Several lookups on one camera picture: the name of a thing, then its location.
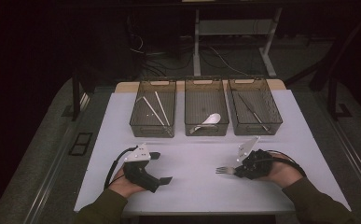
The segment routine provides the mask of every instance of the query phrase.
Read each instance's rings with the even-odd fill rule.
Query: transparent gray bin
[[[170,77],[142,79],[130,120],[133,135],[135,137],[174,137],[175,103],[175,79]]]
[[[265,78],[229,77],[227,96],[235,135],[274,135],[283,123]]]
[[[229,115],[221,77],[186,77],[185,91],[186,136],[226,135]],[[201,125],[214,113],[221,116],[217,124]]]

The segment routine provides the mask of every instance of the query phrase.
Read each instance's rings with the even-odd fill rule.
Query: person's left hand
[[[133,184],[131,181],[129,181],[127,178],[125,178],[124,175],[124,166],[122,166],[116,175],[114,176],[114,182],[111,183],[108,188],[113,190],[114,192],[122,195],[124,198],[129,198],[134,193],[144,191],[145,189]]]

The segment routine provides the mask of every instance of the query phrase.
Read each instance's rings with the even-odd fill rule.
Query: dark green sleeve
[[[356,223],[343,204],[320,192],[308,178],[302,178],[283,192],[294,203],[300,223]]]
[[[75,224],[112,224],[121,220],[127,200],[110,189],[105,189],[92,204],[83,207],[76,216]]]

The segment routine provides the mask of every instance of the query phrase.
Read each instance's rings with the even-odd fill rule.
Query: desk
[[[284,123],[276,135],[261,136],[256,147],[290,155],[318,189],[349,208],[292,92],[285,90],[280,80],[269,80],[269,84]],[[177,85],[175,137],[158,139],[133,136],[129,120],[138,83],[118,84],[108,103],[75,211],[99,196],[110,165],[120,152],[147,143],[150,151],[158,151],[161,156],[151,161],[146,170],[157,178],[174,178],[156,193],[146,191],[132,196],[124,210],[126,216],[293,212],[294,205],[273,183],[215,173],[216,167],[238,165],[238,146],[253,136],[235,136],[230,123],[226,136],[187,137],[183,121],[185,94],[181,89],[184,82],[178,81]]]

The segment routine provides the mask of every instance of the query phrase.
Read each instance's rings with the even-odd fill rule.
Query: floor
[[[251,36],[205,38],[201,41],[201,73],[223,76],[241,71],[268,78],[257,50],[263,43],[263,38]],[[307,39],[302,36],[274,40],[270,57],[277,78],[287,80],[318,62],[331,46],[330,42],[312,42],[309,46],[306,43]],[[149,49],[146,59],[139,62],[143,67],[140,77],[192,76],[192,41],[189,37],[183,38],[179,55]],[[334,121],[326,112],[326,89],[314,92],[308,88],[312,75],[287,88],[294,93],[327,164],[354,214],[361,219],[361,174],[355,171],[357,167],[350,162],[352,158],[347,152],[352,149],[352,155],[361,159],[361,106],[346,87],[340,85],[338,102],[345,104],[353,116]],[[0,223],[73,222],[77,193],[102,123],[105,105],[114,88],[113,85],[101,85],[94,93],[86,95],[79,118],[72,121],[66,113],[72,104],[71,81],[63,84],[0,202]],[[89,147],[84,156],[70,156],[67,152],[79,133],[92,133]],[[268,222],[267,219],[245,222],[244,217],[180,219],[183,220],[181,223]],[[172,221],[167,217],[141,217],[139,223]],[[292,214],[276,216],[270,222],[298,223]]]

